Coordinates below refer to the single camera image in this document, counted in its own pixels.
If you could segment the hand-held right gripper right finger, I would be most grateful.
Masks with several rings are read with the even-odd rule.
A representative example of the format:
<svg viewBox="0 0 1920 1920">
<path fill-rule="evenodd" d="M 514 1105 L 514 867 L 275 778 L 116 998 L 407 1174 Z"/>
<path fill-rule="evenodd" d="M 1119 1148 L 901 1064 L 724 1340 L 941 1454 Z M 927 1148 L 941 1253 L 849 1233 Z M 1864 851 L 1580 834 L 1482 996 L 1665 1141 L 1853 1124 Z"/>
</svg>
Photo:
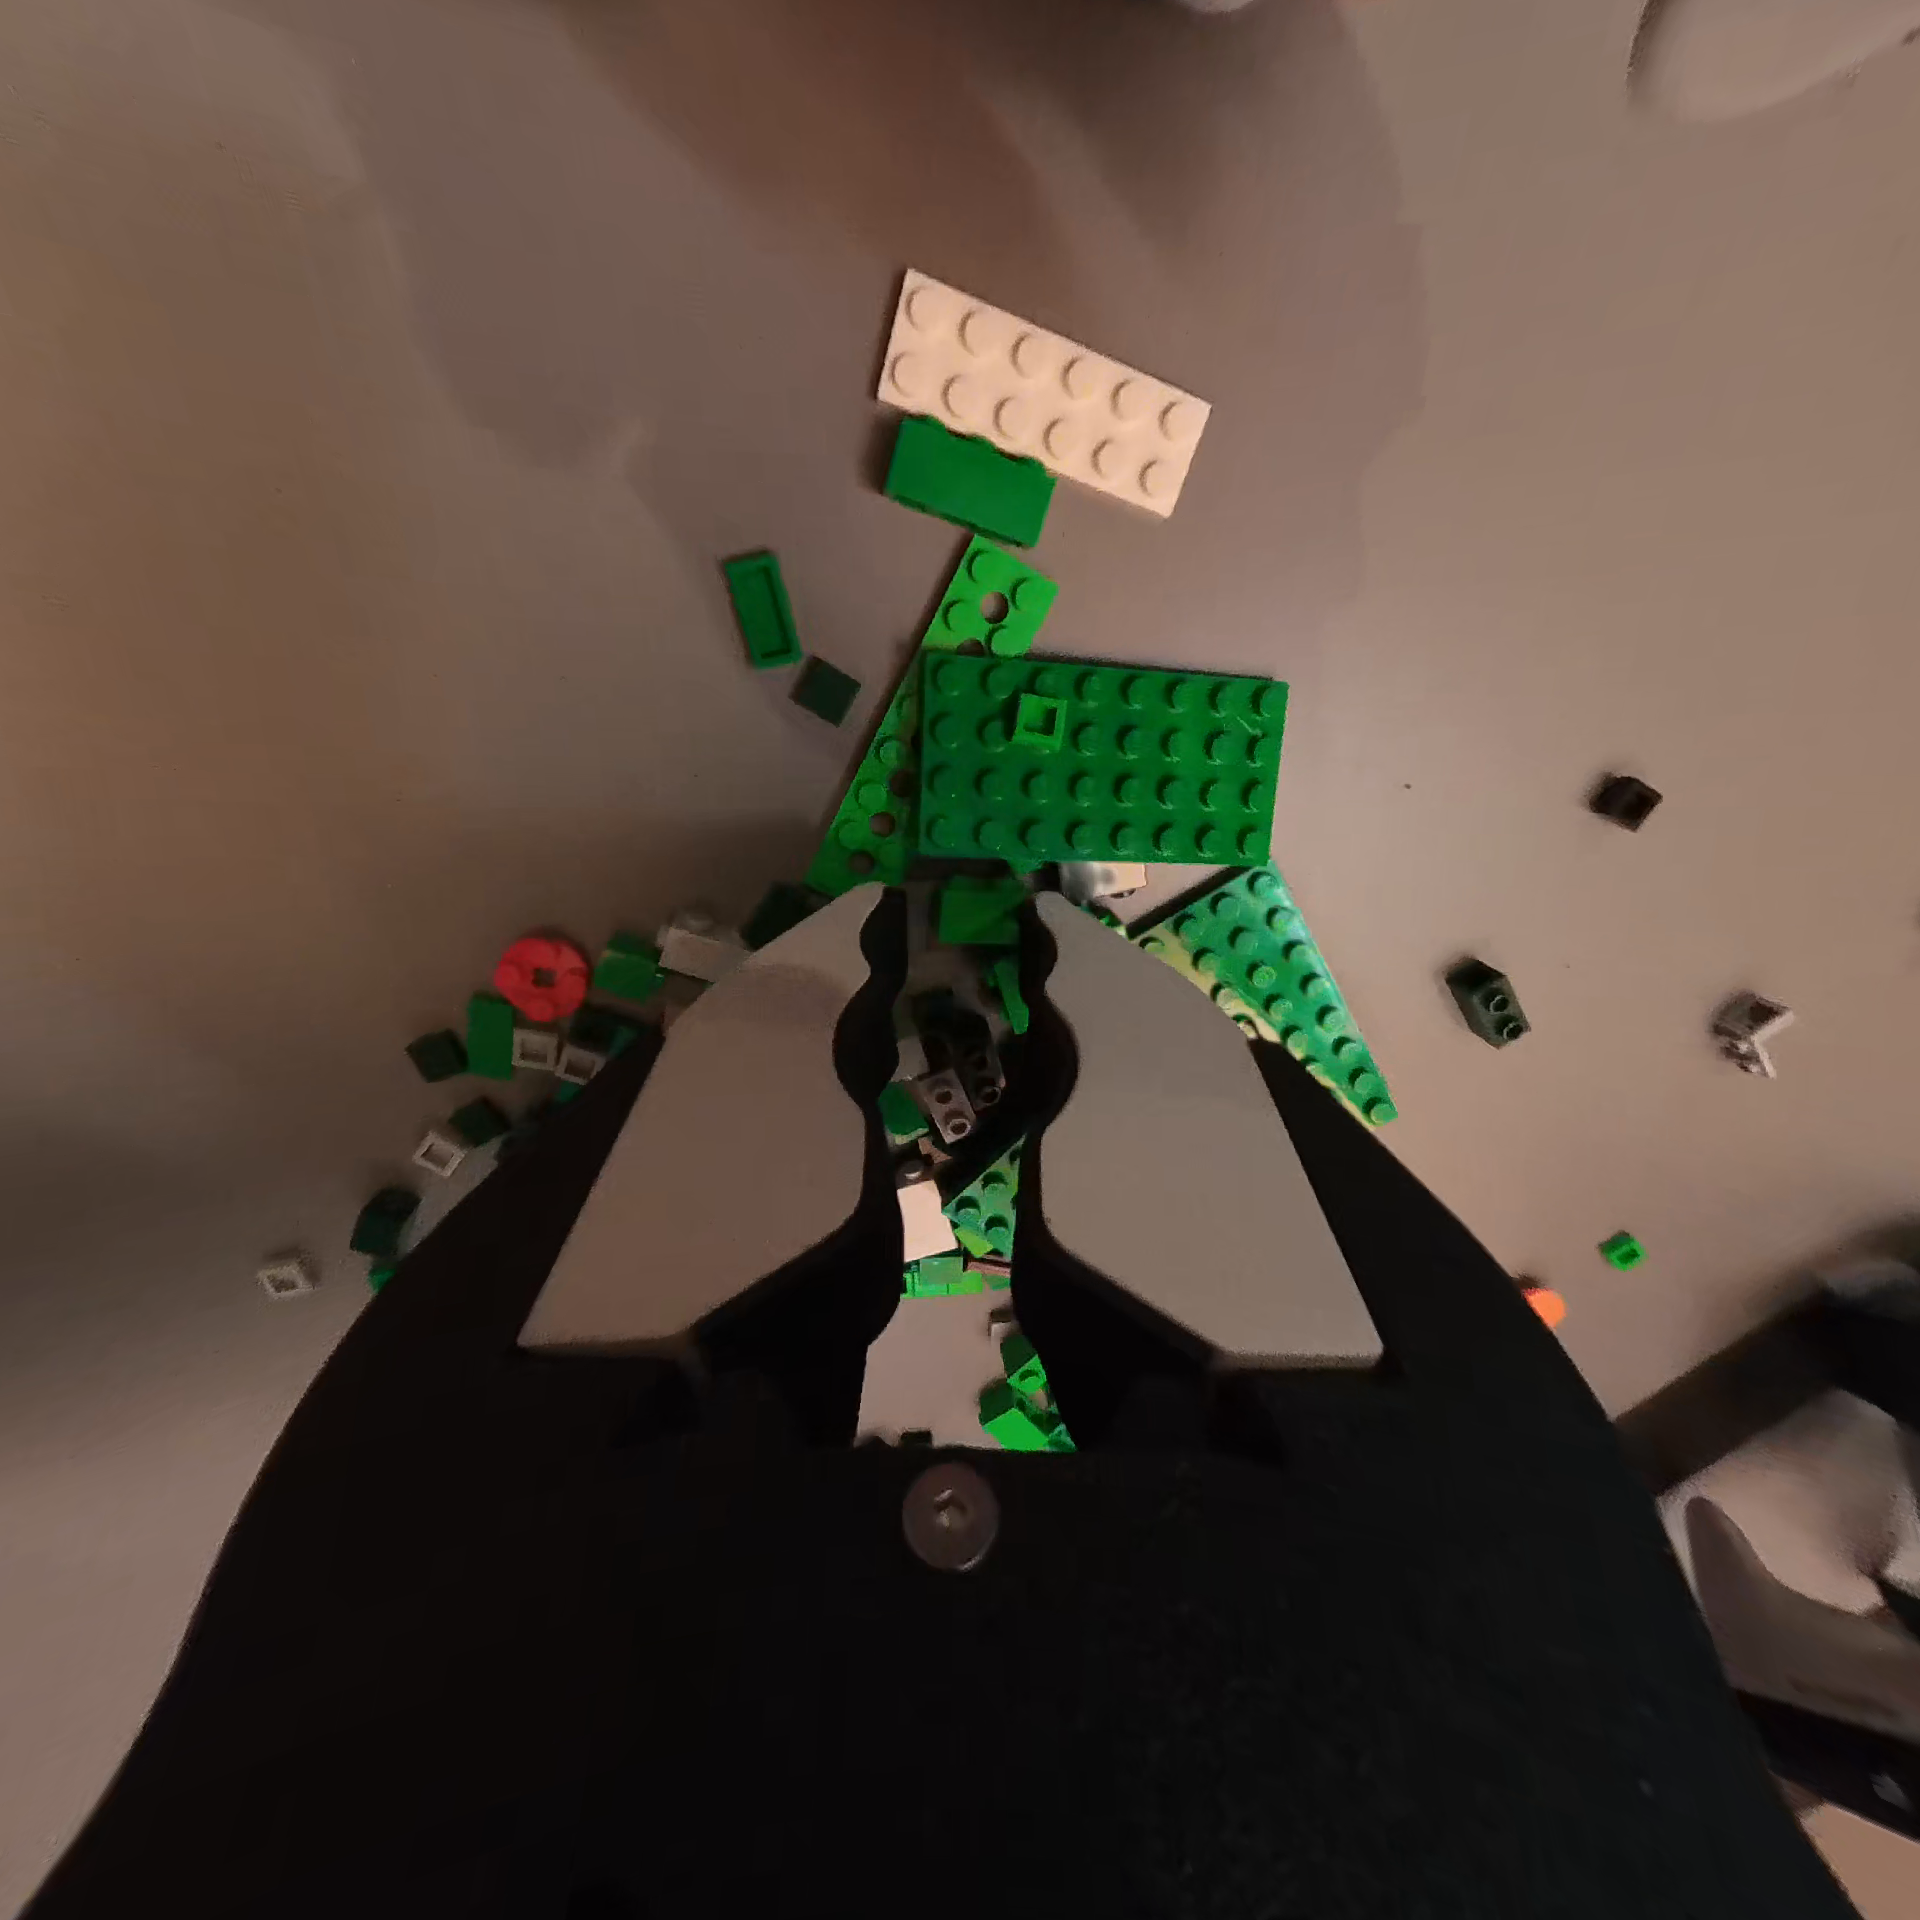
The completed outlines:
<svg viewBox="0 0 1920 1920">
<path fill-rule="evenodd" d="M 1383 1336 L 1257 1046 L 1051 891 L 1024 915 L 1023 984 L 1016 1317 L 1077 1446 L 1139 1403 L 1194 1432 L 1248 1386 L 1375 1373 Z"/>
</svg>

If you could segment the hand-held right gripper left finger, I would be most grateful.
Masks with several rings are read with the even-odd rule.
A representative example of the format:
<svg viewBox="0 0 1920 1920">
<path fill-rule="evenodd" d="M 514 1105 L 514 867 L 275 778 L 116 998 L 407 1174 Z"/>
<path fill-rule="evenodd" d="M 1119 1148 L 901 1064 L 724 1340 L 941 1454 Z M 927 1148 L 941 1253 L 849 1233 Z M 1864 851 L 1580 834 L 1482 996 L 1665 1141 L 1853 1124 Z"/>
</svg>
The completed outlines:
<svg viewBox="0 0 1920 1920">
<path fill-rule="evenodd" d="M 905 893 L 860 882 L 671 1027 L 524 1350 L 753 1377 L 809 1442 L 852 1442 L 905 1268 L 880 1121 L 905 963 Z"/>
</svg>

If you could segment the pile of lego pieces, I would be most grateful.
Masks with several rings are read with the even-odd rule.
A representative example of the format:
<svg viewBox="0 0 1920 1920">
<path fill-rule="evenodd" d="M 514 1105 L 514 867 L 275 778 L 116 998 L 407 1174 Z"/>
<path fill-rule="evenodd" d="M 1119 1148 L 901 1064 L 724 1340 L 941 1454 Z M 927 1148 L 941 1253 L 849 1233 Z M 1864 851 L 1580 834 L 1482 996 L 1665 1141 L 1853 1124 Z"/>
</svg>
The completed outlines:
<svg viewBox="0 0 1920 1920">
<path fill-rule="evenodd" d="M 1032 891 L 1029 876 L 987 873 L 979 861 L 973 861 L 973 868 L 963 867 L 960 873 L 939 876 L 933 882 L 933 941 L 952 949 L 981 949 L 991 955 L 986 963 L 987 996 L 1017 1037 L 1026 1032 L 1026 1009 L 1019 998 L 1017 958 L 1010 950 L 1017 941 L 1016 913 Z M 823 902 L 826 896 L 783 882 L 762 900 L 756 916 L 738 936 L 698 915 L 673 918 L 661 931 L 661 941 L 655 945 L 631 933 L 617 933 L 593 960 L 593 988 L 571 1020 L 529 1025 L 489 988 L 469 996 L 461 1028 L 447 1027 L 423 1034 L 407 1044 L 407 1059 L 429 1085 L 464 1075 L 506 1084 L 516 1073 L 546 1073 L 563 1082 L 563 1092 L 549 1099 L 549 1107 L 553 1107 L 563 1098 L 577 1098 L 609 1061 L 639 1044 L 641 1027 L 619 1013 L 613 1001 L 643 1005 L 657 998 L 671 980 L 712 988 L 745 955 L 802 923 Z M 471 1158 L 492 1144 L 525 1136 L 543 1114 L 546 1109 L 516 1121 L 489 1098 L 479 1098 L 449 1116 L 440 1130 L 466 1141 Z M 896 1146 L 922 1138 L 928 1130 L 939 1132 L 931 1109 L 916 1105 L 911 1091 L 888 1091 L 880 1099 L 880 1118 Z M 903 1244 L 903 1299 L 955 1299 L 986 1289 L 1007 1292 L 1013 1285 L 1017 1173 L 1019 1146 L 1010 1146 L 972 1184 L 954 1188 L 952 1197 L 941 1200 L 946 1238 L 935 1244 L 927 1235 L 915 1238 L 916 1230 L 907 1233 Z M 370 1292 L 380 1293 L 399 1270 L 401 1260 L 391 1264 L 369 1262 Z"/>
</svg>

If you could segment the green wedge lego plate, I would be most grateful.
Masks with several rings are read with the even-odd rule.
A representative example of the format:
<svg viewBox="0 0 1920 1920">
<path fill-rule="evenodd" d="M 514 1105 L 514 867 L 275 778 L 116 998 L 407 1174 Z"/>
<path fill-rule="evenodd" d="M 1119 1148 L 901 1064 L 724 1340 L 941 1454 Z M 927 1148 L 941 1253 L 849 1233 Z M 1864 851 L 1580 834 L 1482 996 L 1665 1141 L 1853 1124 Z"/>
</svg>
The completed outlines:
<svg viewBox="0 0 1920 1920">
<path fill-rule="evenodd" d="M 1243 1037 L 1274 1042 L 1362 1124 L 1399 1118 L 1332 970 L 1280 868 L 1219 870 L 1127 929 Z"/>
</svg>

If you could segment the red round lego piece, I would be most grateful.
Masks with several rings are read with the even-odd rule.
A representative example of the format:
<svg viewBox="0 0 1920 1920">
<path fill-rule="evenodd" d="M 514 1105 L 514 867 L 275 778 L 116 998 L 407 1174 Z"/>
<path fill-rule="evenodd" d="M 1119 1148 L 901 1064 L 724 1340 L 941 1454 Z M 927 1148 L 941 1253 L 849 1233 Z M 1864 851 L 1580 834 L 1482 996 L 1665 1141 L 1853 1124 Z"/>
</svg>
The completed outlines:
<svg viewBox="0 0 1920 1920">
<path fill-rule="evenodd" d="M 531 933 L 500 954 L 492 988 L 524 1021 L 563 1025 L 587 998 L 593 960 L 561 936 Z"/>
</svg>

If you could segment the dark green two-stud lego brick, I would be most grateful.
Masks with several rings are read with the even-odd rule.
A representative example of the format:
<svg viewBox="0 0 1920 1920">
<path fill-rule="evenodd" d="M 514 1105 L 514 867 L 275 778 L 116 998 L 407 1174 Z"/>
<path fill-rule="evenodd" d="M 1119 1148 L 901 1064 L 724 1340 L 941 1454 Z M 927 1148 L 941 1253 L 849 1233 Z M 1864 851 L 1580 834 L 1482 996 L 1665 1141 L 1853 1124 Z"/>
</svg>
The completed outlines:
<svg viewBox="0 0 1920 1920">
<path fill-rule="evenodd" d="M 1477 955 L 1459 960 L 1447 971 L 1447 989 L 1467 1028 L 1488 1046 L 1503 1050 L 1530 1034 L 1530 1020 L 1512 979 Z"/>
</svg>

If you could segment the large green lego plate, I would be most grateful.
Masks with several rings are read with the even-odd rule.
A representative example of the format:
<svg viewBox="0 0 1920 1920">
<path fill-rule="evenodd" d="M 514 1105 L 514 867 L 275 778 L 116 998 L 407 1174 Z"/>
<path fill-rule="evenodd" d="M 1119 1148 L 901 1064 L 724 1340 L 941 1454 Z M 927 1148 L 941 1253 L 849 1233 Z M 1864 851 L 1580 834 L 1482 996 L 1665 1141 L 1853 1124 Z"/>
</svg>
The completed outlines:
<svg viewBox="0 0 1920 1920">
<path fill-rule="evenodd" d="M 1290 686 L 1196 668 L 933 652 L 919 851 L 1245 868 L 1272 853 Z"/>
</svg>

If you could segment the green hollow lego tile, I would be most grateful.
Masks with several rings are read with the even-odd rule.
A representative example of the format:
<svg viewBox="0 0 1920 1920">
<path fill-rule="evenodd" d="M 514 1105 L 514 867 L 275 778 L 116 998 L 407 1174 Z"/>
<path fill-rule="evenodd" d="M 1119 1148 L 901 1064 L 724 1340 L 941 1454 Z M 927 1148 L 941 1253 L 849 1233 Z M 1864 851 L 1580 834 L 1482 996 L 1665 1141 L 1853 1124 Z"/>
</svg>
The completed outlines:
<svg viewBox="0 0 1920 1920">
<path fill-rule="evenodd" d="M 723 578 L 748 662 L 759 673 L 801 666 L 805 650 L 777 554 L 724 557 Z"/>
</svg>

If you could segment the bright green holed lego plate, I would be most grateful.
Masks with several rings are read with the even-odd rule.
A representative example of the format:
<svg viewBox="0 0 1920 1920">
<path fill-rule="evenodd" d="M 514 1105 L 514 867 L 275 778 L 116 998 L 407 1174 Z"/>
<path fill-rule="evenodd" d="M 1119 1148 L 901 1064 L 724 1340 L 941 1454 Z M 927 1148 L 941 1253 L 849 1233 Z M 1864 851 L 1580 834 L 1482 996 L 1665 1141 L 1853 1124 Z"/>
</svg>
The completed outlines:
<svg viewBox="0 0 1920 1920">
<path fill-rule="evenodd" d="M 1013 550 L 972 537 L 802 873 L 812 893 L 834 898 L 866 881 L 907 878 L 922 840 L 923 666 L 937 657 L 1024 657 L 1056 592 Z"/>
</svg>

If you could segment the green flat lego tile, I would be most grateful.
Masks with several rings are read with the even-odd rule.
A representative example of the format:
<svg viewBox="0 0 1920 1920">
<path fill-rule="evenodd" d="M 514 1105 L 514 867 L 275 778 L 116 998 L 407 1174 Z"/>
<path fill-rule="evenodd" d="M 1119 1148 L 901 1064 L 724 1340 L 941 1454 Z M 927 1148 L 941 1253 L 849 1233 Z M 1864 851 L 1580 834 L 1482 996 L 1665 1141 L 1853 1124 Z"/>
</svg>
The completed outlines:
<svg viewBox="0 0 1920 1920">
<path fill-rule="evenodd" d="M 883 491 L 893 504 L 999 544 L 1041 541 L 1056 475 L 1037 459 L 948 429 L 933 417 L 899 422 Z"/>
</svg>

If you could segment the white lego plate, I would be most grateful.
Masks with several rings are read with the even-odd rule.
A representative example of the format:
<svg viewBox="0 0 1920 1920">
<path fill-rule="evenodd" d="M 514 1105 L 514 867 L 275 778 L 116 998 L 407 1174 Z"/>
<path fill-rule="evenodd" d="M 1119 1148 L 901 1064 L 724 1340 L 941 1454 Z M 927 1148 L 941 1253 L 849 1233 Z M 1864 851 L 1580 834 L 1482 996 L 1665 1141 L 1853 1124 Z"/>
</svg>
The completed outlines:
<svg viewBox="0 0 1920 1920">
<path fill-rule="evenodd" d="M 916 270 L 875 396 L 1156 520 L 1178 510 L 1211 417 L 1194 393 Z"/>
</svg>

